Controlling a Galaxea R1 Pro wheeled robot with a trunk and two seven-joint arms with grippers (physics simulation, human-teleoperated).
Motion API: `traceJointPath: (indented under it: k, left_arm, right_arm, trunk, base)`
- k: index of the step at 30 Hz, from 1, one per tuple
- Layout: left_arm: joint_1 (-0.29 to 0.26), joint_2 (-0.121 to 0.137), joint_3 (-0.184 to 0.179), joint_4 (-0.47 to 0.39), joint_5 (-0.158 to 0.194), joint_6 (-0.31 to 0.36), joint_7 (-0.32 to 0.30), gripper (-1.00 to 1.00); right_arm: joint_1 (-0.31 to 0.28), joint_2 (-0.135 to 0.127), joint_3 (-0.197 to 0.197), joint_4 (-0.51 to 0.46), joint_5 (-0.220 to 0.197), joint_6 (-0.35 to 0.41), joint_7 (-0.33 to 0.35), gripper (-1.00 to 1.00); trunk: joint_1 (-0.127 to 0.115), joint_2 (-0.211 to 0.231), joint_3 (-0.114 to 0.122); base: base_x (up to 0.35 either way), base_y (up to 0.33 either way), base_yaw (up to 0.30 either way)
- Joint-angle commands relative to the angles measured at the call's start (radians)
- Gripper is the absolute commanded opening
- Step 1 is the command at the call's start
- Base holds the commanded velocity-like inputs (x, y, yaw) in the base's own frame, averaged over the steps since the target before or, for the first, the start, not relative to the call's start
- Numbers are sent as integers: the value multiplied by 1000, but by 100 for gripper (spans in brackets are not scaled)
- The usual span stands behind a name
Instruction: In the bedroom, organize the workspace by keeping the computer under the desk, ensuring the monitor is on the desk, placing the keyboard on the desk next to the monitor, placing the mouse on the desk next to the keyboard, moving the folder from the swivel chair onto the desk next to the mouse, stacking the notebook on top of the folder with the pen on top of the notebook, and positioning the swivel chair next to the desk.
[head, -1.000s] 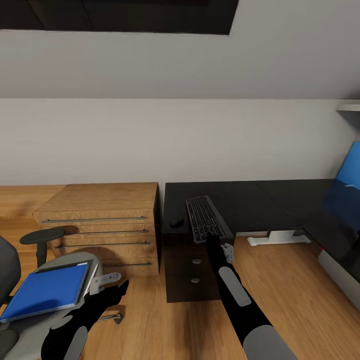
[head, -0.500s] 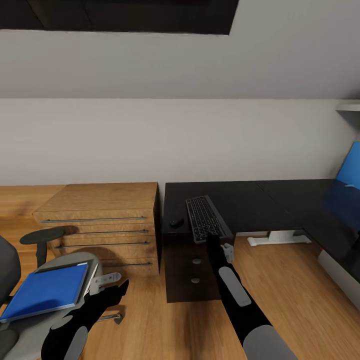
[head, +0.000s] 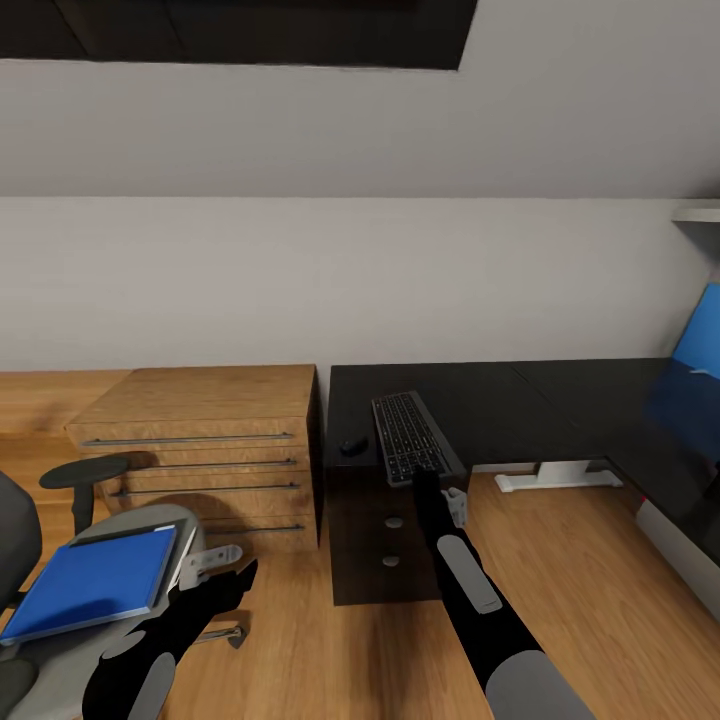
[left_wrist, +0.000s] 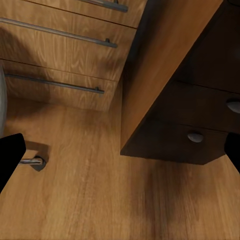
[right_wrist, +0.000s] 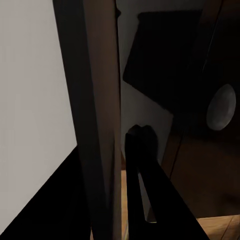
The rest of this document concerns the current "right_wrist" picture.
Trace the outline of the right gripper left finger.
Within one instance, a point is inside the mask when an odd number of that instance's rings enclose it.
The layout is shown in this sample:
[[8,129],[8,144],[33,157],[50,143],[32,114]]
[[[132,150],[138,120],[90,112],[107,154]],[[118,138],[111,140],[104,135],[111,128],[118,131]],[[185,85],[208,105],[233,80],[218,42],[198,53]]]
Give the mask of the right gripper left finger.
[[0,235],[0,240],[90,240],[91,229],[76,146]]

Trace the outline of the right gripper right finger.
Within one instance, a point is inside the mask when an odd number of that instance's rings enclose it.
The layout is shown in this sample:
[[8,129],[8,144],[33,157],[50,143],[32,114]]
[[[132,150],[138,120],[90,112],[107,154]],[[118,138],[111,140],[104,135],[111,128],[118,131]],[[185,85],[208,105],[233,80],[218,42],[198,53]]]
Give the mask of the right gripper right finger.
[[[129,240],[210,240],[144,141],[126,133]],[[156,219],[145,220],[139,171]]]

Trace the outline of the mouse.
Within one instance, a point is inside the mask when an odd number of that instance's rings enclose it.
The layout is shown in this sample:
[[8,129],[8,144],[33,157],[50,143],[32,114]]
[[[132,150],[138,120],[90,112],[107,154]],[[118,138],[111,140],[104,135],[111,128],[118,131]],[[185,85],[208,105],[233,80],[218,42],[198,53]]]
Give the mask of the mouse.
[[[144,143],[145,143],[145,133],[144,130],[142,129],[142,127],[140,127],[139,125],[135,124],[133,125],[127,133],[133,134],[139,138],[141,138]],[[140,173],[139,171],[139,167],[137,166],[137,172]]]

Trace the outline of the keyboard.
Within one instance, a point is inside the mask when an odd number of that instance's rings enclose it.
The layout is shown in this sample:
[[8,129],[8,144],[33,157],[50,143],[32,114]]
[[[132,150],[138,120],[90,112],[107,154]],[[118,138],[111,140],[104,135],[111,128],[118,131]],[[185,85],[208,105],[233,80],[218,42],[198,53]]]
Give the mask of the keyboard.
[[52,0],[93,240],[122,240],[116,0]]

